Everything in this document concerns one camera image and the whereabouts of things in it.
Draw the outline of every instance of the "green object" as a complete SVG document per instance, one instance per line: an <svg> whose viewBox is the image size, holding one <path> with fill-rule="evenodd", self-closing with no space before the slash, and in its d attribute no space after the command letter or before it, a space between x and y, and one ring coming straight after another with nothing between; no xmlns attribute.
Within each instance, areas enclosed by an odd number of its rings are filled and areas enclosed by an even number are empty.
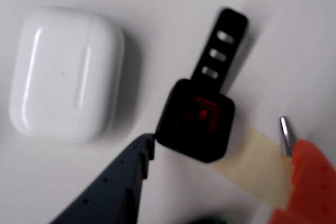
<svg viewBox="0 0 336 224"><path fill-rule="evenodd" d="M227 224L227 222L219 219L203 219L190 224Z"/></svg>

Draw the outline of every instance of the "metal pin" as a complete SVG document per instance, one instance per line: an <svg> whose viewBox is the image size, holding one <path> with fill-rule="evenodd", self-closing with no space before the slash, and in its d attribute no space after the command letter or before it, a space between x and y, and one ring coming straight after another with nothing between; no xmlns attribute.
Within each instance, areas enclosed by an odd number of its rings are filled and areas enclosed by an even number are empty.
<svg viewBox="0 0 336 224"><path fill-rule="evenodd" d="M285 116L281 116L279 121L281 135L281 153L284 157L290 157L292 156L296 137L294 135L292 127L288 122L288 119Z"/></svg>

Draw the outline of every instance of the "dark blue plastic piece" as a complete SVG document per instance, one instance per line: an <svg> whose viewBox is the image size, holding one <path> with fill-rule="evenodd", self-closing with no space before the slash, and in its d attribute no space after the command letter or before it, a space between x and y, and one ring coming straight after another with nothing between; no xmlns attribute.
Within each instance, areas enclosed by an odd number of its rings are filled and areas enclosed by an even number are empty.
<svg viewBox="0 0 336 224"><path fill-rule="evenodd" d="M51 224L136 223L142 180L153 159L153 134L138 137Z"/></svg>

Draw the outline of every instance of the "charging case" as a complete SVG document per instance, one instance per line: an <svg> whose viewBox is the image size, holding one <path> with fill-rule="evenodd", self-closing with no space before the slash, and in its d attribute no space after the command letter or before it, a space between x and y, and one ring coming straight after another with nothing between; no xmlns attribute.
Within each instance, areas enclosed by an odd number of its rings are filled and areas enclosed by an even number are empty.
<svg viewBox="0 0 336 224"><path fill-rule="evenodd" d="M24 135L80 143L112 123L124 52L121 30L85 10L43 8L23 26L9 102Z"/></svg>

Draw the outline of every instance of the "orange object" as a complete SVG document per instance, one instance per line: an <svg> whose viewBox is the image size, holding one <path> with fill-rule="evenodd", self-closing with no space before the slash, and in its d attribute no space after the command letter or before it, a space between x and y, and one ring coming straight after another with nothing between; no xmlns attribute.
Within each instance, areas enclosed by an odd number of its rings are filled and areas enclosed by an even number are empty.
<svg viewBox="0 0 336 224"><path fill-rule="evenodd" d="M312 143L298 140L292 165L287 209L276 209L269 224L335 224L336 171L327 158Z"/></svg>

